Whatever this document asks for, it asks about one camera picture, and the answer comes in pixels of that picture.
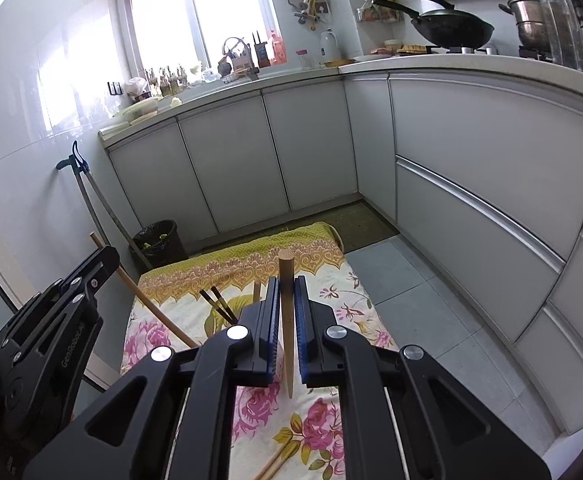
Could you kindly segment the stainless steel steamer pot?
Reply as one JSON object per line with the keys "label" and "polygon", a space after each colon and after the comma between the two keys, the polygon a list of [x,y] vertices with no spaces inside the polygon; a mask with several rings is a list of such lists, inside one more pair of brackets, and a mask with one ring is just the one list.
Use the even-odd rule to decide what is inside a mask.
{"label": "stainless steel steamer pot", "polygon": [[500,4],[500,8],[515,18],[523,48],[541,52],[551,50],[541,0],[507,0],[505,6]]}

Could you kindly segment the black trash bin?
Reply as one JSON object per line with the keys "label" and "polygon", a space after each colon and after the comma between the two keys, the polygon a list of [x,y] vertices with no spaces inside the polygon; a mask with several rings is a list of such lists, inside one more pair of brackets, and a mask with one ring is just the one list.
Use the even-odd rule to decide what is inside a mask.
{"label": "black trash bin", "polygon": [[178,233],[177,222],[174,220],[160,220],[152,223],[135,234],[132,240],[150,264],[147,266],[133,247],[129,247],[132,260],[144,271],[149,268],[168,266],[168,264],[188,258]]}

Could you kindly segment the black wok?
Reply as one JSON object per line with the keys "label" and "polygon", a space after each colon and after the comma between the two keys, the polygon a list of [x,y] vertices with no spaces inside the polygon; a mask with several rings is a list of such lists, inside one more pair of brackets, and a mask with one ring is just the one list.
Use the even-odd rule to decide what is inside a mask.
{"label": "black wok", "polygon": [[494,27],[475,14],[457,10],[447,0],[428,0],[440,9],[419,13],[408,6],[390,0],[373,0],[375,6],[400,11],[410,16],[412,26],[439,48],[470,48],[485,46],[492,38]]}

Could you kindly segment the black chopstick gold band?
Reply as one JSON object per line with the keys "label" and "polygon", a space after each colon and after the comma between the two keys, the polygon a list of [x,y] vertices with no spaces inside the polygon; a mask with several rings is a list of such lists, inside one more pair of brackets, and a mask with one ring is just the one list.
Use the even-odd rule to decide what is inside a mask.
{"label": "black chopstick gold band", "polygon": [[233,314],[230,311],[226,311],[226,309],[221,307],[220,304],[218,303],[218,301],[213,300],[209,296],[208,292],[206,292],[206,290],[202,289],[200,291],[200,296],[202,296],[208,302],[208,304],[211,305],[212,309],[214,309],[214,311],[216,311],[218,313],[218,315],[221,316],[221,318],[224,318],[226,320],[226,322],[228,322],[230,325],[235,324]]}

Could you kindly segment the floral tablecloth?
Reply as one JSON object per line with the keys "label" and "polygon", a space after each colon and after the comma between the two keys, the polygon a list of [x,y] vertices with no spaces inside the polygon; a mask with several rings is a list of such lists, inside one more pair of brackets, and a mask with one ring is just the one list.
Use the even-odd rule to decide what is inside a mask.
{"label": "floral tablecloth", "polygon": [[[231,325],[200,296],[206,290],[216,300],[216,286],[237,318],[252,302],[255,280],[261,282],[260,300],[266,299],[269,278],[277,278],[278,253],[290,248],[295,273],[307,281],[309,298],[331,308],[337,324],[362,335],[375,347],[398,348],[347,261],[337,231],[326,222],[314,222],[291,231],[257,238],[209,254],[144,272],[139,289],[153,306],[197,344],[225,333]],[[261,336],[251,330],[237,344],[238,364],[261,358]],[[290,438],[300,450],[273,479],[345,479],[345,440],[338,391],[293,383],[286,390],[284,349],[278,345],[276,374],[264,388],[239,386],[235,393],[231,429],[232,479],[253,479]]]}

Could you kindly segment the white kettle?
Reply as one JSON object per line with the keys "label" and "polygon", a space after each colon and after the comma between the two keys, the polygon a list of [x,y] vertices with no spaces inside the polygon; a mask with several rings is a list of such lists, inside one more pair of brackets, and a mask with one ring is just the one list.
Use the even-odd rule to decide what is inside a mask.
{"label": "white kettle", "polygon": [[336,35],[331,29],[320,33],[321,60],[324,64],[341,59],[341,52]]}

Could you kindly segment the mop with blue clip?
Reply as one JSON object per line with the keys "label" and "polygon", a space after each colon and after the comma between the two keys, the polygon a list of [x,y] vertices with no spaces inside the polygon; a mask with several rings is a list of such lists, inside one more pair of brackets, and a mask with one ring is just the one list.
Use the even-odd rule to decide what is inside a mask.
{"label": "mop with blue clip", "polygon": [[96,183],[88,161],[80,153],[77,140],[72,141],[70,154],[66,158],[58,162],[55,166],[55,169],[57,171],[63,170],[65,168],[71,169],[71,172],[74,175],[74,178],[77,182],[80,195],[82,196],[82,199],[86,204],[86,209],[88,210],[88,213],[90,214],[94,226],[96,227],[96,231],[98,231],[98,234],[101,235],[102,239],[105,240],[106,243],[109,242],[104,226],[102,225],[100,217],[98,217],[98,213],[96,212],[95,207],[92,203],[90,192],[86,189],[86,182],[89,183],[90,187],[92,188],[92,193],[101,203],[107,216],[109,217],[110,220],[113,221],[114,226],[116,226],[117,230],[124,237],[124,239],[128,243],[128,246],[132,249],[133,254],[135,254],[136,257],[138,257],[138,259],[142,262],[142,265],[146,270],[152,270],[153,266],[150,263],[150,260],[148,260],[144,256],[141,248],[139,248],[138,244],[135,243],[131,234],[124,227],[124,224],[121,222],[116,212],[113,210],[113,207],[110,206],[108,200],[106,200],[105,195],[103,194],[100,187]]}

